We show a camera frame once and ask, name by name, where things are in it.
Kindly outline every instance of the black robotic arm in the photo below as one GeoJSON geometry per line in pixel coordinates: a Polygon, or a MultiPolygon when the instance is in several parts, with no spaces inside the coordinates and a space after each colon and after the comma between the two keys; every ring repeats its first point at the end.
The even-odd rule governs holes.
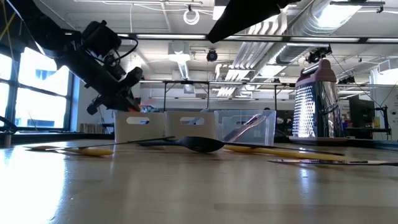
{"type": "Polygon", "coordinates": [[[83,33],[74,31],[72,35],[65,35],[33,0],[7,2],[24,21],[44,55],[54,59],[58,68],[67,66],[87,88],[92,87],[99,93],[87,108],[89,114],[95,114],[102,104],[119,111],[140,110],[131,87],[139,83],[142,70],[136,67],[122,78],[126,72],[119,65],[120,58],[114,58],[111,53],[120,47],[121,37],[108,28],[105,21],[90,23],[83,33]]]}

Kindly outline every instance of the table surface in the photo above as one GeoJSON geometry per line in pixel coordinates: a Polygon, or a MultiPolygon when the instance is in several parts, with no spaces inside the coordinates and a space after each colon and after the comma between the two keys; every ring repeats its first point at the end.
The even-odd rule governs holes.
{"type": "MultiPolygon", "coordinates": [[[[398,161],[393,151],[302,147],[398,161]]],[[[114,151],[0,149],[0,223],[398,223],[398,167],[275,164],[267,162],[274,156],[180,147],[114,151]]]]}

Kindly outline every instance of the window frame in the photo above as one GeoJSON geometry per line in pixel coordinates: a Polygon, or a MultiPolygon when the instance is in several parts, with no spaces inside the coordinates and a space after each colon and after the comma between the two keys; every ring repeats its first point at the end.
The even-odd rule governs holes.
{"type": "MultiPolygon", "coordinates": [[[[0,83],[5,83],[9,85],[9,94],[8,94],[8,102],[6,108],[6,119],[15,123],[16,116],[16,103],[17,103],[17,94],[18,88],[26,88],[28,90],[32,90],[38,93],[43,93],[51,96],[60,96],[65,98],[67,101],[65,116],[63,119],[63,128],[34,128],[34,127],[18,127],[19,131],[69,131],[70,130],[70,121],[72,117],[72,94],[73,94],[73,74],[69,71],[68,75],[68,91],[67,95],[63,96],[58,93],[54,93],[52,91],[43,90],[40,88],[36,88],[29,85],[24,85],[18,82],[19,77],[19,69],[21,65],[21,53],[15,50],[12,51],[14,55],[14,60],[12,61],[15,66],[11,68],[11,77],[9,80],[5,80],[0,78],[0,83]]],[[[0,54],[3,54],[7,57],[11,57],[11,51],[8,47],[0,44],[0,54]]]]}

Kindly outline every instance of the ceiling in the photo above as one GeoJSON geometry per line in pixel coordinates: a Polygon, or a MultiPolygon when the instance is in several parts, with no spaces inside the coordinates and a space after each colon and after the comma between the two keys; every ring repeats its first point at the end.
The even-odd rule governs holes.
{"type": "MultiPolygon", "coordinates": [[[[198,24],[191,26],[183,21],[185,11],[156,11],[160,6],[147,6],[156,10],[141,6],[103,4],[101,1],[78,2],[80,0],[35,0],[39,7],[53,18],[60,26],[66,29],[83,30],[91,21],[106,20],[108,26],[115,32],[133,33],[178,33],[178,34],[207,34],[215,24],[211,15],[200,13],[198,24]]],[[[201,0],[202,7],[194,9],[212,11],[214,0],[201,0]]],[[[398,12],[398,1],[384,0],[386,11],[398,12]]],[[[297,16],[310,2],[302,0],[296,7],[289,8],[287,12],[288,23],[297,16]]],[[[186,9],[186,6],[165,6],[167,10],[186,9]]],[[[376,10],[377,8],[362,8],[364,10],[376,10]]],[[[398,23],[392,22],[398,19],[398,14],[382,12],[356,13],[345,25],[340,27],[333,35],[338,36],[382,36],[391,37],[398,33],[398,23]]],[[[239,52],[240,42],[189,42],[191,61],[187,62],[189,70],[215,71],[216,63],[206,61],[208,49],[214,48],[218,53],[219,61],[233,61],[239,52]]],[[[131,47],[130,42],[124,42],[121,51],[125,52],[131,47]]],[[[178,70],[177,63],[168,60],[169,41],[146,40],[140,41],[139,46],[131,57],[126,60],[138,60],[144,69],[147,79],[171,78],[174,70],[178,70]]],[[[398,45],[347,45],[332,44],[333,55],[345,70],[356,72],[357,82],[367,82],[369,68],[385,58],[398,56],[398,45]]],[[[329,60],[337,75],[343,73],[333,57],[329,60]]],[[[294,66],[287,67],[283,76],[279,75],[283,82],[294,82],[300,75],[301,69],[307,65],[304,57],[299,58],[294,66]]]]}

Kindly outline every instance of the utensil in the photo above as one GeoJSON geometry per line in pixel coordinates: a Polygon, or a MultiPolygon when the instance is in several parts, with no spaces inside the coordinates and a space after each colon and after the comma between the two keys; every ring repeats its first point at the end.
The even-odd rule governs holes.
{"type": "Polygon", "coordinates": [[[260,149],[260,148],[250,148],[250,147],[242,147],[242,146],[229,146],[225,145],[225,149],[234,151],[234,152],[243,152],[243,153],[260,153],[260,154],[272,154],[283,157],[290,157],[296,159],[321,159],[327,161],[353,161],[353,158],[345,157],[345,156],[334,156],[334,155],[325,155],[325,154],[317,154],[310,152],[289,152],[289,151],[280,151],[280,150],[272,150],[272,149],[260,149]]]}
{"type": "Polygon", "coordinates": [[[164,137],[164,138],[153,138],[153,139],[140,139],[140,140],[134,140],[134,141],[127,141],[127,142],[122,142],[122,143],[114,143],[114,144],[102,144],[102,145],[96,145],[96,146],[75,146],[75,147],[57,147],[57,146],[34,146],[34,147],[29,147],[30,151],[56,151],[56,150],[63,150],[67,152],[74,152],[74,153],[79,153],[82,155],[86,156],[108,156],[112,155],[113,151],[110,149],[102,149],[98,148],[101,146],[115,146],[115,145],[120,145],[120,144],[130,144],[130,143],[139,143],[139,142],[146,142],[146,141],[155,141],[155,140],[167,140],[167,139],[172,139],[174,136],[169,136],[169,137],[164,137]]]}
{"type": "Polygon", "coordinates": [[[183,146],[199,153],[215,152],[224,146],[224,143],[210,138],[184,137],[181,140],[163,140],[140,142],[141,146],[183,146]]]}
{"type": "Polygon", "coordinates": [[[392,161],[325,161],[318,159],[271,159],[269,162],[284,164],[315,164],[315,165],[344,165],[344,166],[398,166],[398,162],[392,161]]]}
{"type": "Polygon", "coordinates": [[[244,123],[241,127],[236,128],[224,137],[224,142],[234,142],[247,130],[257,126],[267,118],[266,115],[256,114],[248,122],[244,123]]]}
{"type": "Polygon", "coordinates": [[[334,152],[322,152],[322,151],[315,151],[315,150],[307,150],[307,149],[292,149],[287,147],[277,147],[277,146],[262,146],[262,145],[255,145],[255,144],[243,144],[243,143],[234,143],[234,142],[224,142],[226,145],[231,146],[242,146],[242,147],[250,147],[252,149],[287,149],[290,151],[299,151],[299,152],[313,152],[319,154],[326,154],[326,155],[334,155],[334,156],[344,156],[342,153],[334,153],[334,152]]]}

